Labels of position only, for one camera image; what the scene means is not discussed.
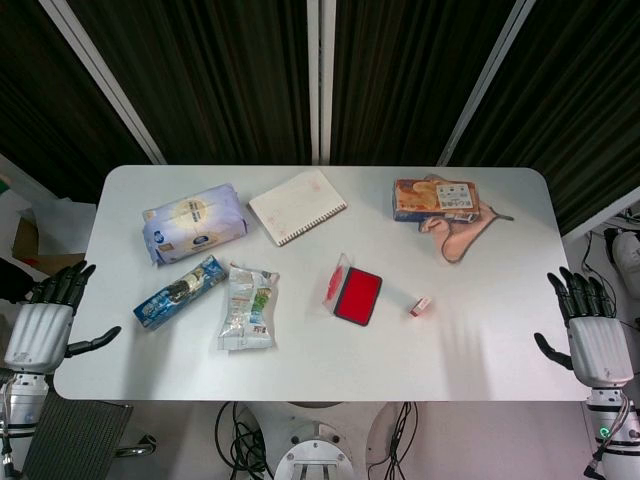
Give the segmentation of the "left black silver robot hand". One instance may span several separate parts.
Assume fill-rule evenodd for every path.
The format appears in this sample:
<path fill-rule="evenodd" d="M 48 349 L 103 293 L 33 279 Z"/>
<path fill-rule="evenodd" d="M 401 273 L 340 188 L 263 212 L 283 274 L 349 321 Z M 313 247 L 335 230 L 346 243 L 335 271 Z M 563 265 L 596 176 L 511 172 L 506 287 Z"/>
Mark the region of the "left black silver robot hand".
<path fill-rule="evenodd" d="M 114 326 L 94 339 L 69 341 L 84 290 L 95 270 L 95 265 L 82 260 L 39 282 L 21 273 L 18 284 L 2 293 L 4 299 L 20 305 L 4 354 L 8 370 L 50 374 L 63 360 L 101 349 L 120 334 L 121 328 Z"/>

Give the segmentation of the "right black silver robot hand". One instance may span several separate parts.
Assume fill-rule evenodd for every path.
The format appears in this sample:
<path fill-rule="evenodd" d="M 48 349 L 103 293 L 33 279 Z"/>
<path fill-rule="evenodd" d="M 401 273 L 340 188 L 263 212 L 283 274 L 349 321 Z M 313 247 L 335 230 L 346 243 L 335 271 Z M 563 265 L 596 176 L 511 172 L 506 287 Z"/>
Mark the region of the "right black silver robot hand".
<path fill-rule="evenodd" d="M 534 340 L 550 361 L 574 373 L 590 388 L 622 387 L 634 377 L 626 335 L 612 298 L 601 281 L 565 267 L 547 279 L 558 301 L 569 352 L 561 353 L 536 332 Z"/>

